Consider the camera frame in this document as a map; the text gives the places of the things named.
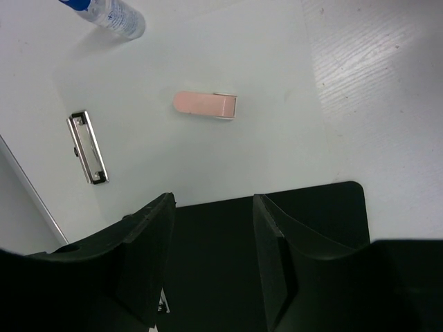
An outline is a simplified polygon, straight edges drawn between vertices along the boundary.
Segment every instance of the black plastic part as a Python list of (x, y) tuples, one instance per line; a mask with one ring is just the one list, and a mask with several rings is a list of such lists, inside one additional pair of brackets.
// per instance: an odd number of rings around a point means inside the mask
[(98, 175), (100, 177), (100, 180), (93, 180), (92, 183), (94, 185), (99, 185), (101, 183), (105, 183), (106, 182), (106, 177), (105, 177), (105, 173), (103, 171), (99, 171)]
[[(265, 195), (255, 196), (253, 209), (265, 310), (280, 310), (268, 320), (269, 331), (443, 331), (443, 241), (378, 241), (352, 249), (341, 232), (295, 220)], [(291, 259), (268, 245), (278, 233), (266, 223), (282, 233)], [(349, 227), (350, 221), (341, 223)], [(317, 231), (325, 229), (327, 236)], [(290, 266), (275, 268), (269, 255)], [(286, 270), (295, 276), (282, 275)], [(288, 305), (275, 296), (282, 286), (270, 280), (291, 278), (297, 293)]]
[(53, 254), (0, 251), (0, 329), (146, 332), (156, 323), (174, 211), (164, 194)]
[[(365, 200), (358, 183), (291, 190), (269, 197), (322, 232), (351, 232), (348, 247), (360, 248), (369, 242)], [(158, 318), (159, 331), (268, 330), (252, 207), (250, 196), (177, 209), (165, 278), (171, 313)], [(343, 220), (346, 225), (334, 224)], [(285, 257), (289, 253), (287, 243), (277, 240), (272, 246), (278, 250), (270, 253), (269, 261), (281, 254), (281, 262), (275, 264), (284, 271), (275, 280), (286, 283), (275, 297), (285, 303), (298, 292), (298, 285), (290, 282), (292, 265), (284, 264), (291, 259)], [(271, 317), (278, 320), (280, 312), (278, 309)]]
[(84, 116), (84, 112), (72, 113), (72, 114), (71, 114), (71, 117), (72, 117), (73, 119), (75, 119), (75, 118), (81, 118), (84, 124), (87, 124), (87, 123), (88, 123), (88, 121), (87, 121), (87, 119), (86, 119), (86, 116)]

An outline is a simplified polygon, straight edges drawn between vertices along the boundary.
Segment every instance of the clipboard clip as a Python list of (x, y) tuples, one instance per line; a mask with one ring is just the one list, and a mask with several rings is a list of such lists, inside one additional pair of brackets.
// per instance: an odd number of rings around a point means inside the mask
[(80, 159), (88, 183), (109, 182), (88, 112), (73, 113), (66, 122), (74, 141), (74, 154)]

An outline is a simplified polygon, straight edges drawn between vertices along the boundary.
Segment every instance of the white table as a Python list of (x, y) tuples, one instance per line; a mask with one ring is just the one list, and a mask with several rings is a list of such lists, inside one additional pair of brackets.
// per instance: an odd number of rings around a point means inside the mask
[[(198, 1), (169, 2), (170, 21), (199, 7)], [(235, 2), (211, 1), (206, 10)], [(36, 6), (27, 1), (0, 3), (0, 133), (37, 193), (45, 197), (69, 188), (69, 183), (84, 182), (78, 176), (80, 166), (72, 162), (72, 149), (66, 148), (72, 147), (66, 127), (58, 125), (66, 114), (54, 112), (64, 105), (48, 73), (93, 27), (57, 5), (42, 5), (48, 9), (36, 19), (35, 12), (27, 10)], [(156, 12), (165, 6), (155, 1), (149, 6), (153, 17), (166, 17)], [(443, 235), (442, 10), (438, 0), (303, 1), (337, 169), (332, 180), (355, 180), (364, 186), (372, 240)], [(18, 18), (26, 40), (10, 23)], [(30, 27), (28, 21), (38, 24)], [(52, 215), (69, 212), (75, 220), (82, 209), (73, 204), (79, 200), (75, 195), (72, 201), (54, 198), (44, 203)]]

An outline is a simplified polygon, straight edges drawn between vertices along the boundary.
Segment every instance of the pink clip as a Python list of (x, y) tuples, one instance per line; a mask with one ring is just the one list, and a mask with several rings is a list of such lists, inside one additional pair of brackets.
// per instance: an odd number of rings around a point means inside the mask
[(232, 120), (235, 118), (236, 95), (221, 93), (198, 93), (181, 91), (174, 96), (177, 111), (200, 116), (215, 116)]

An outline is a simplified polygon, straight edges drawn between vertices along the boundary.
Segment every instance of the white surface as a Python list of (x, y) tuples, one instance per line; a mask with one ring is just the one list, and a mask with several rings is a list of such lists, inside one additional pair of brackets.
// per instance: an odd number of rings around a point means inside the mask
[(335, 181), (371, 240), (443, 237), (443, 1), (303, 0)]
[(29, 255), (60, 246), (0, 149), (0, 248)]
[[(142, 1), (128, 2), (141, 9)], [(238, 0), (202, 2), (143, 1), (143, 14), (162, 28)], [(442, 237), (443, 2), (302, 2), (336, 157), (335, 181), (364, 186), (372, 240)], [(72, 201), (57, 195), (66, 194), (61, 185), (81, 185), (84, 179), (66, 148), (72, 143), (60, 126), (66, 114), (51, 73), (80, 41), (83, 52), (73, 57), (111, 47), (106, 40), (94, 44), (97, 32), (88, 35), (93, 28), (61, 7), (51, 1), (0, 1), (0, 132), (39, 193), (49, 197), (52, 213), (72, 211), (66, 222), (75, 223)], [(40, 174), (54, 167), (54, 155), (66, 173)], [(75, 192), (71, 196), (78, 199)]]
[[(68, 59), (55, 85), (66, 117), (88, 110), (110, 182), (71, 186), (84, 224), (60, 227), (84, 236), (163, 192), (180, 206), (330, 182), (310, 58), (300, 4), (255, 0)], [(237, 94), (236, 119), (181, 114), (179, 91)]]
[(48, 208), (44, 204), (37, 190), (35, 190), (33, 184), (29, 181), (29, 178), (21, 168), (21, 165), (17, 162), (14, 155), (12, 154), (9, 147), (6, 145), (4, 139), (0, 135), (0, 154), (8, 162), (10, 168), (14, 171), (16, 177), (19, 179), (20, 185), (23, 189), (25, 189), (28, 198), (34, 203), (34, 206), (37, 208), (37, 213), (45, 220), (49, 230), (52, 234), (55, 235), (57, 242), (60, 245), (64, 246), (68, 244), (68, 240), (64, 236), (62, 230), (58, 227), (58, 224), (55, 222), (53, 216), (49, 212)]

